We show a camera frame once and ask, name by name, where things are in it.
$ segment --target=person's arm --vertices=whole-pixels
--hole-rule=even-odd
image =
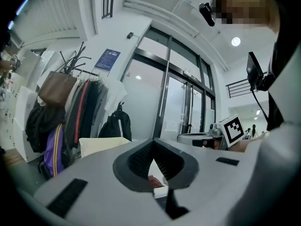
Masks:
[[[246,150],[246,147],[248,146],[248,144],[250,142],[255,141],[255,140],[261,140],[264,138],[265,135],[266,135],[266,133],[261,135],[260,137],[257,137],[256,139],[252,139],[252,140],[241,140],[241,141],[235,143],[232,147],[230,147],[229,151],[244,153]]]

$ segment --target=yellow strap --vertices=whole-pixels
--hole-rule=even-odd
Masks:
[[[53,176],[54,177],[57,175],[56,158],[57,158],[58,139],[60,136],[61,127],[62,127],[62,124],[59,124],[55,130],[55,144],[54,144],[54,150],[53,150]]]

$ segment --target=blue sign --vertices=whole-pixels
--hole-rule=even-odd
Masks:
[[[119,55],[118,51],[106,49],[94,68],[110,72]]]

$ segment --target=red strap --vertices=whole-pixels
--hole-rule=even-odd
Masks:
[[[83,89],[83,93],[81,94],[81,98],[80,98],[80,102],[79,102],[79,112],[77,113],[77,118],[76,118],[74,143],[78,143],[78,141],[79,141],[79,121],[80,121],[80,114],[81,114],[81,108],[82,108],[84,96],[85,96],[85,93],[86,93],[86,90],[87,90],[87,87],[88,87],[88,82],[89,82],[89,80],[87,80],[87,82],[85,83],[85,86],[84,86],[84,89]]]

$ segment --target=black backpack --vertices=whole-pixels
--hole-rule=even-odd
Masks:
[[[64,121],[65,108],[40,106],[38,103],[29,114],[26,123],[27,141],[35,153],[45,151],[51,130]]]
[[[98,138],[108,137],[124,137],[132,141],[130,117],[122,111],[122,105],[119,105],[117,111],[108,117],[108,121],[98,135]]]

